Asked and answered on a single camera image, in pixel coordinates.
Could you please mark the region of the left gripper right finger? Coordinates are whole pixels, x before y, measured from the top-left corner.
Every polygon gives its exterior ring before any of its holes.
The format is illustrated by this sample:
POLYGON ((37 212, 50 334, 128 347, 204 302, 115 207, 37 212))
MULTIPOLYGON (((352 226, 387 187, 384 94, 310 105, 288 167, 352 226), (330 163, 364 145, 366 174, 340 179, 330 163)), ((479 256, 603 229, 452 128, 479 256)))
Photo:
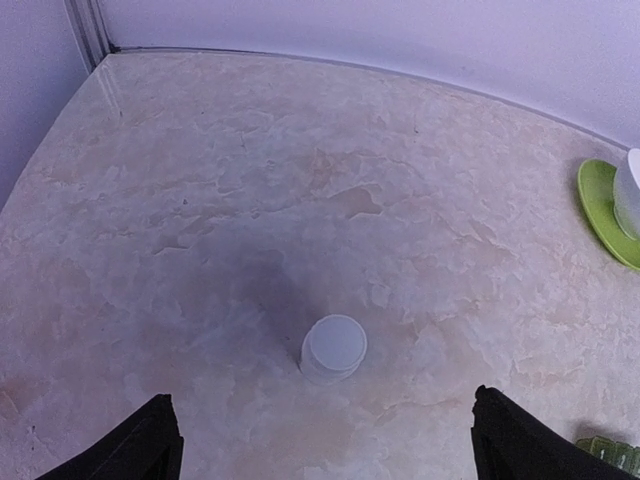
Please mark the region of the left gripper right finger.
POLYGON ((478 387, 472 413, 479 479, 632 477, 565 440, 493 387, 478 387))

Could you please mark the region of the small white pill bottle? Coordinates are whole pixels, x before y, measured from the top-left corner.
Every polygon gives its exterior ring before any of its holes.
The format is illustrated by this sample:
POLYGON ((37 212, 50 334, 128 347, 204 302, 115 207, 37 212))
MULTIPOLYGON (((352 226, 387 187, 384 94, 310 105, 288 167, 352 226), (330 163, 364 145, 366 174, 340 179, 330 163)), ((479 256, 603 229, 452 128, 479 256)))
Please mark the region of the small white pill bottle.
POLYGON ((311 382, 330 385, 351 376, 364 360, 367 348, 365 330, 355 319, 327 315, 305 335, 299 369, 311 382))

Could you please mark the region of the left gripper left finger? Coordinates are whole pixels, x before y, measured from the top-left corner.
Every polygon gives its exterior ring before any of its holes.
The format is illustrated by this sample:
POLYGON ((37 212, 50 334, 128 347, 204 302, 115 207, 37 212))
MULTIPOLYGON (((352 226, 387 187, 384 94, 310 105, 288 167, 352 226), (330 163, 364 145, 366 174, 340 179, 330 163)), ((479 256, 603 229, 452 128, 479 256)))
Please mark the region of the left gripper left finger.
POLYGON ((184 449, 169 394, 157 394, 43 479, 178 479, 184 449))

